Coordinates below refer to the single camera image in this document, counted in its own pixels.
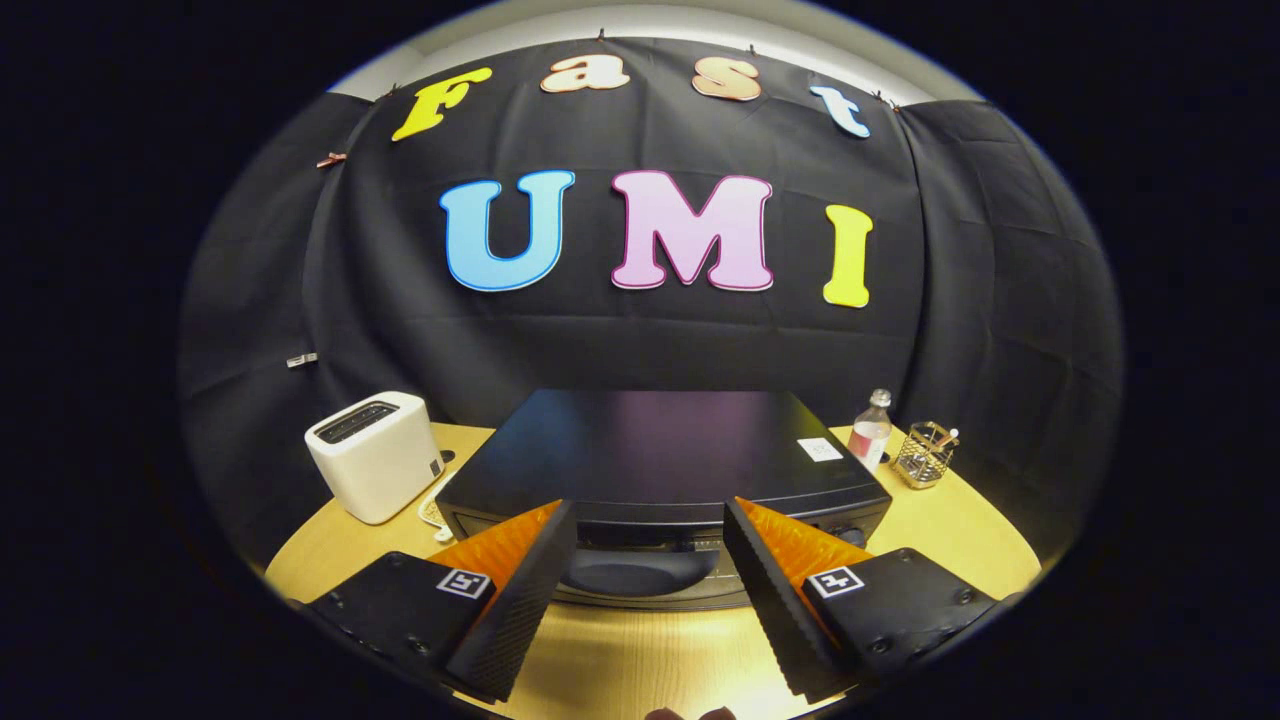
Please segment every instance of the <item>colorful foam letter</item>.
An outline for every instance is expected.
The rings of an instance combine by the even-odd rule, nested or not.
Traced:
[[[440,196],[448,215],[444,251],[453,279],[483,292],[503,292],[534,284],[552,272],[561,254],[561,206],[573,184],[568,170],[530,173],[516,183],[529,195],[529,247],[515,258],[489,251],[489,202],[502,184],[479,181],[460,184]]]
[[[694,63],[698,74],[694,76],[694,90],[709,97],[728,100],[755,100],[760,96],[760,83],[751,78],[760,77],[755,65],[728,58],[703,58]]]
[[[858,118],[854,117],[854,113],[859,110],[852,100],[845,99],[835,87],[813,86],[809,88],[809,92],[822,97],[822,101],[827,105],[827,111],[831,113],[831,119],[836,120],[836,124],[841,129],[858,137],[870,137],[870,128],[859,123]]]
[[[863,307],[870,300],[863,277],[872,219],[867,213],[846,205],[827,205],[827,219],[836,225],[836,259],[831,282],[822,286],[822,299],[832,305]]]
[[[404,124],[392,135],[392,141],[404,140],[440,124],[444,120],[444,115],[438,111],[440,105],[453,108],[467,96],[467,88],[471,87],[468,83],[484,82],[490,77],[493,70],[479,68],[419,90],[413,94],[417,97],[413,109],[408,111],[408,118],[404,118]]]
[[[660,286],[667,272],[655,263],[659,241],[684,284],[698,279],[717,241],[719,260],[707,273],[713,286],[760,291],[773,284],[773,273],[764,265],[769,183],[742,176],[722,178],[698,214],[663,172],[622,173],[613,178],[613,187],[627,199],[626,250],[613,270],[613,284],[626,290]]]
[[[579,55],[552,65],[552,74],[543,78],[541,87],[547,92],[573,92],[590,87],[591,90],[613,90],[631,82],[631,76],[622,72],[622,58],[617,55]]]

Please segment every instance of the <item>letter m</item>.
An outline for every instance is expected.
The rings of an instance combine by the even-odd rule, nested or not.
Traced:
[[[707,273],[713,286],[762,291],[773,284],[773,273],[764,265],[769,183],[744,176],[722,178],[696,214],[663,172],[622,173],[613,178],[613,187],[627,201],[627,245],[622,264],[613,270],[613,284],[646,290],[666,282],[667,272],[657,263],[659,242],[684,284],[698,279],[717,242],[719,259]]]

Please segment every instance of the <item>wire mesh cup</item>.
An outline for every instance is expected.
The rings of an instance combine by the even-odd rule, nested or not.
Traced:
[[[937,423],[915,423],[902,439],[893,470],[913,488],[932,487],[942,479],[960,445],[956,434]]]

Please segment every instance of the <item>screw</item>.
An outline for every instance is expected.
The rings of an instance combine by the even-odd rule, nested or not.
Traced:
[[[430,652],[431,652],[431,648],[426,647],[426,643],[424,643],[422,641],[417,639],[417,635],[415,635],[412,633],[404,635],[404,642],[408,643],[410,650],[412,650],[413,652],[416,652],[419,655],[424,655],[425,656],[425,655],[430,655]]]

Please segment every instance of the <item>black curtain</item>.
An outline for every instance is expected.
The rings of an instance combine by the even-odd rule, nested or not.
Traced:
[[[564,58],[608,53],[631,81],[544,94]],[[750,61],[749,102],[691,86],[704,56]],[[444,120],[397,143],[419,88],[479,67]],[[809,86],[838,88],[856,138]],[[317,170],[330,151],[346,163]],[[458,184],[492,179],[498,256],[529,240],[525,174],[566,169],[556,268],[484,293],[445,263]],[[612,178],[671,174],[698,210],[716,183],[773,187],[763,292],[681,284],[623,291],[626,204]],[[827,205],[874,222],[870,302],[829,305]],[[1097,240],[1061,177],[998,110],[931,102],[895,113],[863,90],[713,45],[646,38],[521,49],[424,78],[374,104],[328,95],[237,183],[192,272],[182,347],[195,466],[232,538],[265,565],[330,497],[303,446],[312,423],[383,389],[424,396],[434,420],[499,425],[538,387],[791,389],[828,425],[891,389],[899,425],[963,430],[957,470],[1047,557],[1065,544],[1114,433],[1119,319]],[[285,359],[316,352],[296,369]]]
[[[332,497],[302,441],[326,405],[303,354],[302,265],[324,187],[369,102],[325,94],[273,137],[223,200],[192,263],[182,309],[183,436],[214,515],[266,566]]]
[[[1066,181],[995,106],[924,102],[901,118],[928,282],[895,419],[959,427],[956,471],[1047,562],[1078,532],[1117,432],[1110,266]]]

